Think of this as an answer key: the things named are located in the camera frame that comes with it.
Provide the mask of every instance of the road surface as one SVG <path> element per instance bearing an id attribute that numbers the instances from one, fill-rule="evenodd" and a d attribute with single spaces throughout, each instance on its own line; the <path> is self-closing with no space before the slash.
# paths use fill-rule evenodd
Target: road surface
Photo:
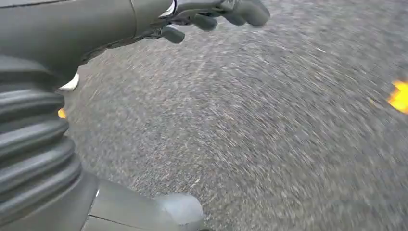
<path id="1" fill-rule="evenodd" d="M 219 231 L 408 229 L 406 0 L 267 0 L 262 29 L 183 28 L 80 69 L 84 166 L 139 193 L 191 193 Z"/>

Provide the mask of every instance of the black glove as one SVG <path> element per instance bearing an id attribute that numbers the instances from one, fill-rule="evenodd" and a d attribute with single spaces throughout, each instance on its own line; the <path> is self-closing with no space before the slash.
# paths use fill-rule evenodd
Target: black glove
<path id="1" fill-rule="evenodd" d="M 146 31 L 141 37 L 147 39 L 166 38 L 180 43 L 184 33 L 172 25 L 196 25 L 202 30 L 211 31 L 216 28 L 216 17 L 223 16 L 230 23 L 242 26 L 263 26 L 270 14 L 259 0 L 175 0 L 171 9 L 152 24 L 152 30 Z"/>

